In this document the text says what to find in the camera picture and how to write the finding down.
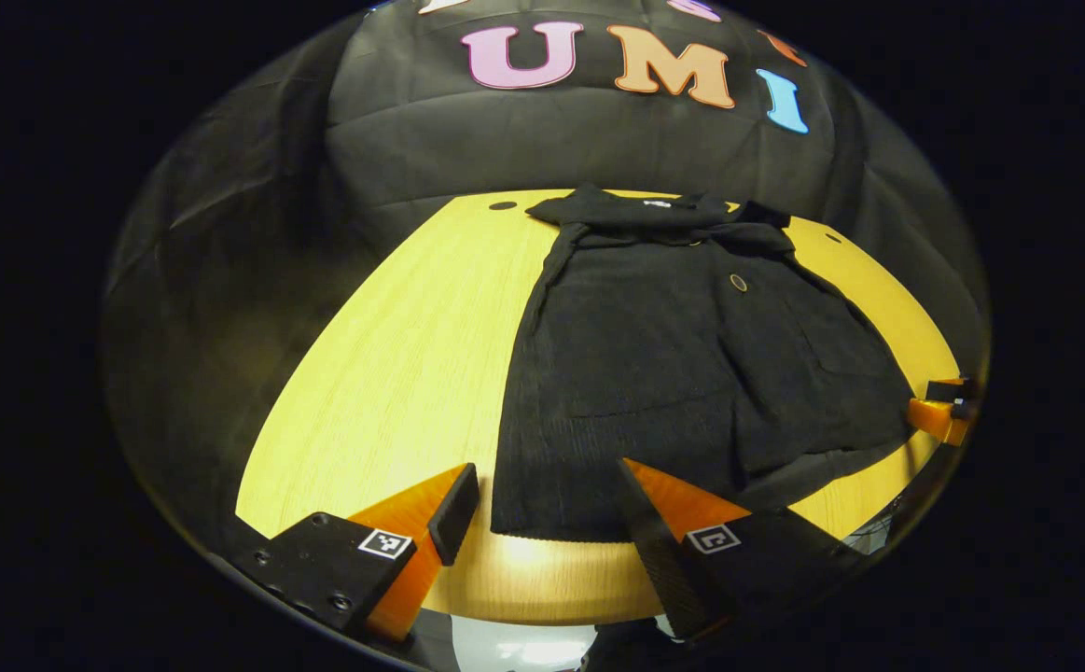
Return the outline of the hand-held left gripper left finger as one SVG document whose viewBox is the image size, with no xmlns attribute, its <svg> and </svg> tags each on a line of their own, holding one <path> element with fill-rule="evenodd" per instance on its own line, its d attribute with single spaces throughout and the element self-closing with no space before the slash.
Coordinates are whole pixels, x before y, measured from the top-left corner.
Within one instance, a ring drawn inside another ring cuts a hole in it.
<svg viewBox="0 0 1085 672">
<path fill-rule="evenodd" d="M 272 538 L 253 533 L 232 565 L 346 637 L 403 642 L 478 504 L 477 467 L 464 462 L 358 513 L 312 511 Z"/>
</svg>

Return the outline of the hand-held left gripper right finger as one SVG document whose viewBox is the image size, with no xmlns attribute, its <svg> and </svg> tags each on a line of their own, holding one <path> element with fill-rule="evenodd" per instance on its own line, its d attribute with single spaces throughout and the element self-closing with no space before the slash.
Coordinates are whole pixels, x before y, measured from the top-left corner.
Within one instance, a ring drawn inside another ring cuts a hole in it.
<svg viewBox="0 0 1085 672">
<path fill-rule="evenodd" d="M 865 554 L 788 508 L 738 503 L 634 459 L 620 515 L 678 639 L 776 625 L 865 569 Z"/>
</svg>

